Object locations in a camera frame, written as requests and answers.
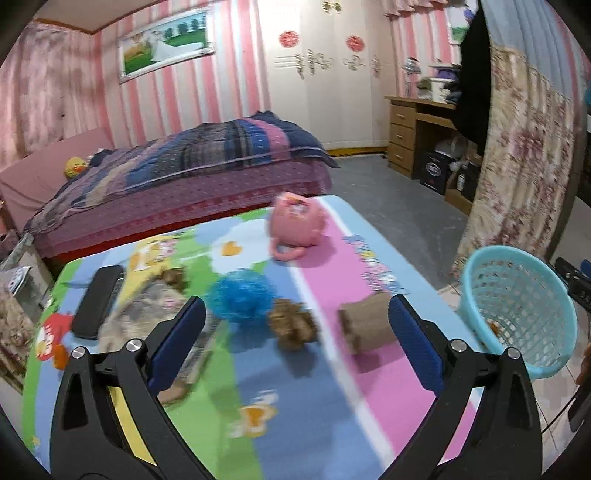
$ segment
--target plaid blanket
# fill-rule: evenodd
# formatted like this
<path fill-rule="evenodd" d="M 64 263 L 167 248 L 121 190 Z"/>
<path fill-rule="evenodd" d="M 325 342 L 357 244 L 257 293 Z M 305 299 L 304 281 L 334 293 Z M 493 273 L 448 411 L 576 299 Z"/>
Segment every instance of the plaid blanket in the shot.
<path fill-rule="evenodd" d="M 202 124 L 140 147 L 116 150 L 64 185 L 29 220 L 25 231 L 35 235 L 53 230 L 74 213 L 181 176 L 294 158 L 320 158 L 338 168 L 311 133 L 269 111 L 221 124 Z"/>

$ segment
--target striped wallpaper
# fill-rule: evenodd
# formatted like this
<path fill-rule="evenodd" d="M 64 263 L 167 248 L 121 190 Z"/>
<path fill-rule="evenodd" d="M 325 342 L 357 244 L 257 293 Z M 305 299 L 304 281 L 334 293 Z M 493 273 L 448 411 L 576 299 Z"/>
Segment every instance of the striped wallpaper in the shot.
<path fill-rule="evenodd" d="M 216 53 L 119 83 L 117 38 L 156 20 L 200 6 L 168 0 L 134 13 L 93 37 L 99 122 L 116 147 L 142 144 L 203 122 L 269 108 L 256 0 L 212 2 Z"/>
<path fill-rule="evenodd" d="M 73 137 L 102 125 L 93 69 L 95 42 L 90 35 L 66 30 L 63 64 L 64 138 Z"/>
<path fill-rule="evenodd" d="M 433 69 L 427 65 L 440 59 L 443 63 L 459 63 L 460 47 L 449 44 L 447 36 L 447 12 L 443 6 L 430 9 L 418 9 L 416 12 L 402 12 L 400 17 L 392 19 L 392 37 L 396 49 L 399 67 L 409 57 L 416 58 L 423 76 L 429 76 Z M 398 68 L 398 94 L 404 95 L 404 72 Z M 416 85 L 413 96 L 417 95 Z"/>

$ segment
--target ceiling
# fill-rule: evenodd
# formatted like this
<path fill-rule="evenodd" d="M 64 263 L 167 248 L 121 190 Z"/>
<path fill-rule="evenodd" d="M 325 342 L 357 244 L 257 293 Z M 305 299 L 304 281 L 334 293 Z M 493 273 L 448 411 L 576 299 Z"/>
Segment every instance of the ceiling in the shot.
<path fill-rule="evenodd" d="M 158 2 L 154 0 L 48 0 L 39 9 L 36 17 L 49 23 L 94 33 L 132 12 L 155 3 Z"/>

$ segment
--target pink mug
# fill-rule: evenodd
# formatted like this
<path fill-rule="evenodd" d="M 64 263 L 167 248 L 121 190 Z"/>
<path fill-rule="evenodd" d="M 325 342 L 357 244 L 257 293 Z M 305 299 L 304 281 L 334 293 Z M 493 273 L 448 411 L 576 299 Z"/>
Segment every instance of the pink mug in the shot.
<path fill-rule="evenodd" d="M 326 212 L 318 200 L 295 193 L 280 193 L 269 220 L 271 256 L 279 261 L 300 258 L 306 247 L 318 245 L 326 226 Z M 292 247 L 279 252 L 279 245 Z"/>

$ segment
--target black box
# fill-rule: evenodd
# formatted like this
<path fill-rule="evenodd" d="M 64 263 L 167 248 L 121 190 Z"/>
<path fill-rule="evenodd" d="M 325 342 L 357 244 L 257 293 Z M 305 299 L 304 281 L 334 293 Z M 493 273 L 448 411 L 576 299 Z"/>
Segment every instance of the black box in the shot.
<path fill-rule="evenodd" d="M 447 180 L 449 179 L 449 164 L 455 159 L 438 152 L 423 152 L 419 155 L 419 179 L 421 184 L 435 190 L 439 195 L 445 195 Z"/>

